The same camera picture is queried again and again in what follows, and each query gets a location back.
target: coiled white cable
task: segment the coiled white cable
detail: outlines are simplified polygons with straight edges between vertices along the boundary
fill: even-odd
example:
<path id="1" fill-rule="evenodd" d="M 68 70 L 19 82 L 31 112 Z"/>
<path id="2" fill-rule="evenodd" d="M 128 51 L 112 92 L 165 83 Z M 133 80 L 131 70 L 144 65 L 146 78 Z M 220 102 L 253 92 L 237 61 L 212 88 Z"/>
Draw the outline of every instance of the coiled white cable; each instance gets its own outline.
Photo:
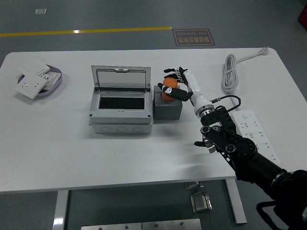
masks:
<path id="1" fill-rule="evenodd" d="M 236 57 L 233 54 L 230 54 L 226 57 L 225 65 L 223 68 L 223 79 L 222 79 L 222 89 L 226 93 L 232 93 L 238 86 L 239 79 L 237 76 L 236 65 L 242 61 L 246 61 L 252 58 L 255 58 L 260 55 L 267 55 L 269 53 L 268 47 L 262 48 L 257 54 L 244 57 L 236 60 Z"/>

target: orange ball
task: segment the orange ball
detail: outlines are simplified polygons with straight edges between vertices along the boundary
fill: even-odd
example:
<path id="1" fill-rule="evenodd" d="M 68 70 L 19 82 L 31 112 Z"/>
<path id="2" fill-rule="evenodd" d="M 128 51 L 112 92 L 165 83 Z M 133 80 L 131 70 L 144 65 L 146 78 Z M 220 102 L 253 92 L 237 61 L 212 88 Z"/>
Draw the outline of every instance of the orange ball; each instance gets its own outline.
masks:
<path id="1" fill-rule="evenodd" d="M 171 88 L 177 88 L 178 82 L 174 78 L 165 78 L 164 81 L 163 81 L 163 85 L 165 85 L 167 87 L 171 87 Z M 164 92 L 161 93 L 161 97 L 162 97 L 163 100 L 165 100 L 167 102 L 172 102 L 174 100 L 174 98 L 167 96 Z"/>

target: yellow floor line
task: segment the yellow floor line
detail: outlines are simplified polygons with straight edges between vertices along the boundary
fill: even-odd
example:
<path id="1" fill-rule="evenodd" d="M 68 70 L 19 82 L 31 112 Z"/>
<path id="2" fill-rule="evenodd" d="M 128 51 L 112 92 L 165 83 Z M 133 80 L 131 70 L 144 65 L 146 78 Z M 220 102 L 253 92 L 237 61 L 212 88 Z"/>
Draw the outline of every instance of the yellow floor line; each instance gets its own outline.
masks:
<path id="1" fill-rule="evenodd" d="M 95 30 L 41 31 L 41 32 L 6 33 L 6 34 L 0 34 L 0 37 L 110 33 L 110 32 L 128 32 L 128 31 L 154 31 L 154 30 L 171 30 L 171 29 L 172 29 L 171 26 L 161 26 L 161 27 L 138 27 L 138 28 L 95 29 Z"/>

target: white table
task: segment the white table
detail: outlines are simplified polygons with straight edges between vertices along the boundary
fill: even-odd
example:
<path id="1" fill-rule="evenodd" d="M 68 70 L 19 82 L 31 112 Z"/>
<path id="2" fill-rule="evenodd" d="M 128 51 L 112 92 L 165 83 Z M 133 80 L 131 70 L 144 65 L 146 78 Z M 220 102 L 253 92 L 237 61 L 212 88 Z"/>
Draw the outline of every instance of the white table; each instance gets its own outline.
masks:
<path id="1" fill-rule="evenodd" d="M 149 135 L 95 134 L 88 126 L 94 82 L 91 65 L 151 67 L 151 84 L 163 70 L 193 72 L 208 99 L 223 96 L 221 68 L 233 53 L 259 49 L 182 49 L 23 52 L 0 69 L 0 193 L 186 182 L 233 178 L 218 154 L 198 148 L 200 120 L 189 102 L 178 121 L 156 121 Z M 14 90 L 20 65 L 38 58 L 63 72 L 51 95 L 31 100 Z M 236 95 L 252 109 L 286 170 L 307 169 L 307 103 L 277 53 L 270 49 L 238 65 Z M 221 101 L 231 107 L 230 100 Z"/>

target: gray block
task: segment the gray block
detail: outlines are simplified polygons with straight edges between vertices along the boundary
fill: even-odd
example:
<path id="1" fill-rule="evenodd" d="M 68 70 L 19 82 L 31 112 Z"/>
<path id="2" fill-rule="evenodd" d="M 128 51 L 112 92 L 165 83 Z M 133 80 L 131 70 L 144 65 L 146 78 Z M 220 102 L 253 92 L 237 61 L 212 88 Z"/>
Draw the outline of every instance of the gray block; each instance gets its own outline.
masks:
<path id="1" fill-rule="evenodd" d="M 153 116 L 155 120 L 179 120 L 182 101 L 166 102 L 161 98 L 161 89 L 155 85 L 153 88 Z"/>

